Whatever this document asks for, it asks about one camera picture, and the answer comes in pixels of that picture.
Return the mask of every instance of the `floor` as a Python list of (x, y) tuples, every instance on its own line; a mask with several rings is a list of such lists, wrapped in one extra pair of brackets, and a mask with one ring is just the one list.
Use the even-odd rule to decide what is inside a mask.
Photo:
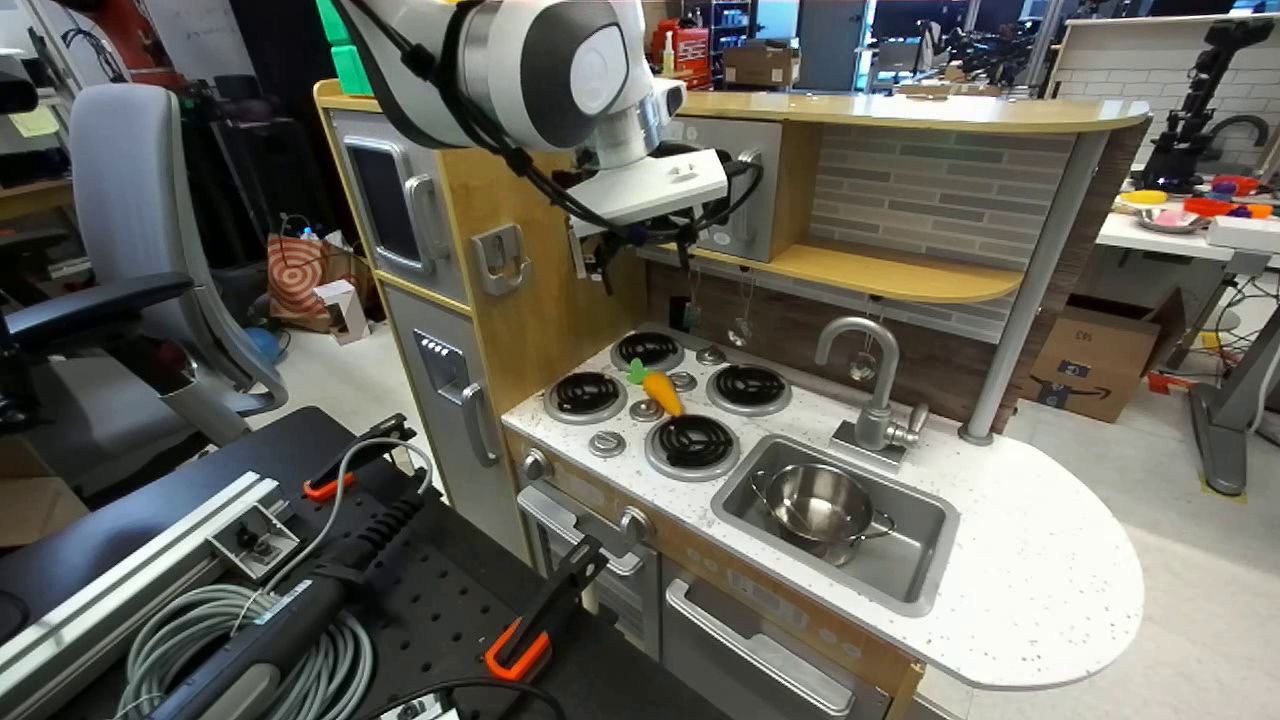
[[(354, 430), (418, 421), (388, 326), (356, 344), (291, 335), (291, 408), (319, 405)], [(1272, 720), (1280, 716), (1280, 447), (1253, 441), (1243, 498), (1196, 477), (1186, 395), (1132, 395), (1119, 422), (1020, 405), (1020, 437), (1074, 466), (1128, 528), (1148, 579), (1137, 643), (1100, 674), (1044, 692), (981, 692), (943, 671), (923, 699), (974, 720)]]

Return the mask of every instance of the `black burner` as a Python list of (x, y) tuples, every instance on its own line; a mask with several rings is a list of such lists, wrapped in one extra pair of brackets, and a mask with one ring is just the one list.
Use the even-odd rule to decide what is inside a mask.
[(617, 338), (614, 360), (629, 366), (642, 360), (643, 366), (677, 366), (681, 365), (681, 344), (664, 332), (631, 332)]
[(623, 398), (623, 388), (604, 370), (574, 370), (551, 388), (562, 414), (599, 414)]
[(658, 451), (684, 470), (718, 466), (733, 451), (733, 430), (712, 414), (672, 414), (658, 429)]
[(763, 408), (788, 391), (788, 384), (774, 366), (758, 366), (758, 365), (722, 366), (712, 376), (712, 388), (722, 398), (729, 398), (735, 408)]

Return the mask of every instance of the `bag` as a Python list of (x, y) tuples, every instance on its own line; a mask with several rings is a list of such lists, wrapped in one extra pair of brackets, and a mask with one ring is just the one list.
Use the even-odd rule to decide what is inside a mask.
[(374, 276), (356, 253), (308, 236), (270, 236), (270, 315), (277, 325), (303, 332), (340, 326), (340, 310), (315, 294), (333, 280), (350, 280), (359, 304), (374, 304)]

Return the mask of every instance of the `office chair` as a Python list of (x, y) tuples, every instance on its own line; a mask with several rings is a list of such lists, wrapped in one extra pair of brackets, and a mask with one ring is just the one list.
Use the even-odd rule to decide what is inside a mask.
[[(240, 414), (281, 408), (287, 391), (212, 285), (172, 91), (85, 87), (74, 103), (74, 192), (97, 291), (156, 276), (187, 280), (179, 294), (170, 291), (172, 298), (152, 294), (134, 332), (161, 335), (145, 344), (170, 357), (161, 365), (186, 365), (172, 360), (172, 344), (195, 365), (192, 376), (156, 370), (152, 357), (119, 357), (111, 344), (111, 357), (77, 353), (34, 366), (44, 422), (28, 441), (80, 496), (100, 496), (156, 451), (192, 447), (192, 430), (212, 442), (245, 437)], [(7, 315), (7, 326), (25, 344), (39, 325)]]

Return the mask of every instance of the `metal bowl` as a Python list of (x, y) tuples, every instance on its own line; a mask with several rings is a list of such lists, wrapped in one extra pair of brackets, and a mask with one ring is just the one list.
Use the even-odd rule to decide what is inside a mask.
[(763, 483), (776, 528), (811, 550), (853, 549), (874, 528), (874, 498), (845, 466), (788, 463)]

